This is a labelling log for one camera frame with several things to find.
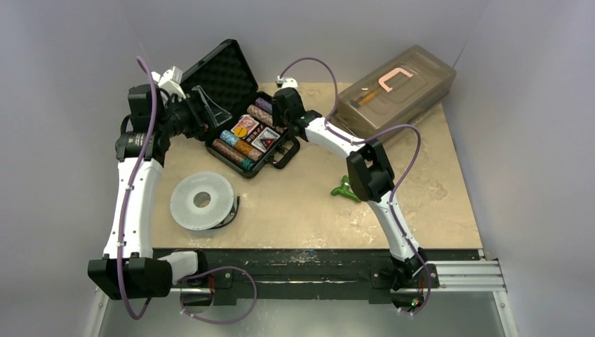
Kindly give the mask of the yellow big blind button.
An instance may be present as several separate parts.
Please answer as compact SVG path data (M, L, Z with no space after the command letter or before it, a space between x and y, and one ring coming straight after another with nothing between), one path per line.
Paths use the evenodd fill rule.
M248 129L245 126L235 126L232 132L238 138L244 138L248 135Z

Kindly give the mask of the triangular all-in button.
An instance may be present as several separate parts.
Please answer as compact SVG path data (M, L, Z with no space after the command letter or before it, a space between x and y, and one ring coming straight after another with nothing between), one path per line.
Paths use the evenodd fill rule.
M251 145L257 150L265 153L270 150L274 143L280 138L280 135L269 127L264 127L261 131L256 131L251 136Z

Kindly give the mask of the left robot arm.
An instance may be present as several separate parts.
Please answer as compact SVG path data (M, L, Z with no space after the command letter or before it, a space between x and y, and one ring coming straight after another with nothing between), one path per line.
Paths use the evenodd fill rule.
M99 259L88 262L87 273L112 300L165 297L186 281L203 286L209 278L201 249L173 251L155 257L152 212L171 138L191 126L189 111L171 102L156 84L129 89L130 113L115 142L118 195L108 241Z

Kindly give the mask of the black poker set case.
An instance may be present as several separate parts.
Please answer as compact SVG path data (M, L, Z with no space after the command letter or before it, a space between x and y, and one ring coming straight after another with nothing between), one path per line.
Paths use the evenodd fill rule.
M219 44L207 56L200 59L193 67L183 72L181 87L191 103L191 89L202 86L207 94L221 107L232 113L232 119L220 127L205 132L205 138L199 140L204 143L206 150L244 178L253 178L261 168L270 164L276 169L285 168L300 150L300 142L285 128L284 133L278 133L280 138L273 147L255 165L251 171L244 171L230 160L217 153L212 147L215 139L220 139L223 130L231 131L237 121L247 113L249 105L255 105L257 98L264 98L272 103L272 97L259 89L259 85L241 50L238 41L227 39ZM268 127L258 119L260 125L246 138L241 138L251 145L251 136L256 131Z

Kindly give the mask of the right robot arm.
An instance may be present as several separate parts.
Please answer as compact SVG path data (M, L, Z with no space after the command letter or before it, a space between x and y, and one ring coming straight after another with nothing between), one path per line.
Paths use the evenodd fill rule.
M409 230L396 200L402 180L395 178L385 148L377 138L363 140L333 126L328 117L307 111L294 88L282 88L272 98L274 125L320 145L345 159L352 191L375 214L389 244L394 266L394 289L410 286L424 275L432 287L427 257Z

